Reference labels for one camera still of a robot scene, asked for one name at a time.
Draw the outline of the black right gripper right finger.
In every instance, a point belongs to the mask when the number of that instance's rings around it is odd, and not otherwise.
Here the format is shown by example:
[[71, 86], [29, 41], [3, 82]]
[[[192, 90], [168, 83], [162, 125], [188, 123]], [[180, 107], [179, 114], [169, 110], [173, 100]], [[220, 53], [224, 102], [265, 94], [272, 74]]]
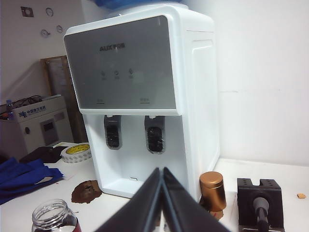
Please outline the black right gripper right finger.
[[172, 172], [162, 174], [163, 214], [171, 232], [227, 232], [228, 229], [199, 205]]

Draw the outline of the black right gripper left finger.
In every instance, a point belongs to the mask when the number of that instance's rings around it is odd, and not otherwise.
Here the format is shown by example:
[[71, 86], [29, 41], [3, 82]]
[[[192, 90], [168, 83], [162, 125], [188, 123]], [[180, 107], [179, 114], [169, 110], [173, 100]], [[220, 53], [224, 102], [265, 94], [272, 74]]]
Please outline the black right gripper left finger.
[[161, 210], [161, 175], [155, 168], [131, 200], [96, 231], [152, 232]]

